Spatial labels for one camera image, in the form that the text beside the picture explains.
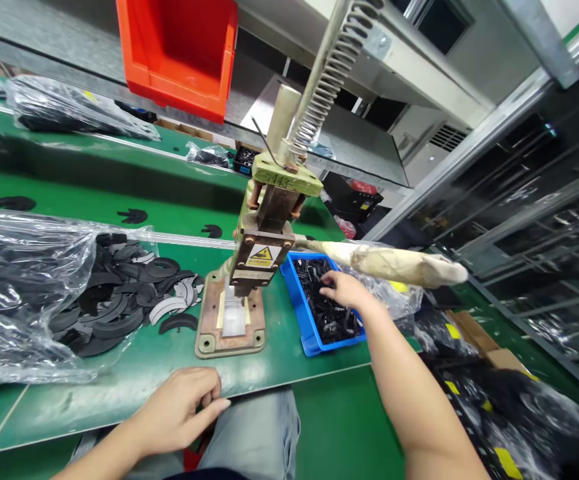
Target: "person's right hand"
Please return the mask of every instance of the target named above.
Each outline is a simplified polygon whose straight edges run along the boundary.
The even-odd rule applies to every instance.
[[[203,410],[196,413],[198,405]],[[120,427],[140,443],[140,456],[187,448],[230,405],[213,368],[176,370]]]
[[[369,293],[362,283],[347,273],[330,270],[322,276],[325,285],[334,288],[323,287],[320,294],[335,300],[343,307],[360,309],[367,303],[374,303],[376,299]]]

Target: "orange plastic bin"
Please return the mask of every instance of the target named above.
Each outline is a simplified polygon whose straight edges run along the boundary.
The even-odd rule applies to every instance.
[[[216,123],[234,65],[233,0],[117,0],[129,90]]]

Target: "blue plastic bin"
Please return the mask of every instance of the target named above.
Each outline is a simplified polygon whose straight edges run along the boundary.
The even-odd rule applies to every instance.
[[[292,251],[287,253],[287,260],[285,260],[285,262],[281,265],[281,274],[283,277],[285,277],[287,290],[289,290],[289,297],[291,298],[292,305],[294,305],[296,318],[298,319],[298,326],[300,327],[300,340],[302,341],[302,349],[304,350],[304,354],[307,357],[314,357],[315,355],[320,355],[324,351],[335,350],[346,347],[348,345],[354,345],[355,343],[359,343],[361,341],[366,341],[367,337],[364,334],[364,328],[361,327],[360,331],[362,333],[358,337],[329,343],[327,345],[322,344],[322,340],[320,340],[320,335],[318,334],[318,329],[316,328],[316,323],[314,322],[314,316],[311,314],[311,309],[307,303],[307,298],[304,296],[302,285],[300,284],[300,280],[298,280],[298,274],[296,273],[296,268],[294,267],[294,260],[297,259],[327,259],[329,265],[331,265],[332,270],[339,270],[339,268],[331,258],[322,253],[304,253]],[[354,313],[358,316],[358,318],[360,318],[358,312],[354,310]]]

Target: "coil spring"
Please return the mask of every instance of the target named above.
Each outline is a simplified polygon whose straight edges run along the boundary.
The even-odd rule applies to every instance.
[[[382,0],[354,0],[351,3],[338,38],[324,63],[311,102],[291,139],[289,150],[292,153],[306,155],[369,37],[369,31],[378,18],[378,10],[383,6]]]

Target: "green workbench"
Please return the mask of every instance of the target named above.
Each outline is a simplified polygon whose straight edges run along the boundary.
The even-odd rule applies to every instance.
[[[223,239],[230,239],[247,178],[170,154],[168,150],[176,147],[185,155],[190,137],[160,131],[163,142],[141,142],[137,148],[130,139],[29,132],[14,127],[12,117],[0,112],[0,197],[30,197],[37,204],[34,213],[123,227],[152,225],[160,233],[205,236],[201,229],[212,223],[223,230]],[[122,224],[124,217],[117,212],[128,208],[145,210],[148,219],[140,225]],[[319,240],[344,239],[318,198],[306,203],[293,228]],[[229,250],[189,245],[158,248],[160,255],[203,276],[232,255]],[[181,367],[216,367],[224,395],[233,396],[369,363],[364,343],[307,358],[280,274],[264,289],[263,299],[267,346],[254,355],[201,361],[194,354],[195,332],[159,335],[157,328],[144,327],[121,355],[116,349],[85,361],[92,368],[113,363],[92,384],[0,386],[0,450],[118,423]],[[200,305],[189,313],[197,316],[199,311]]]

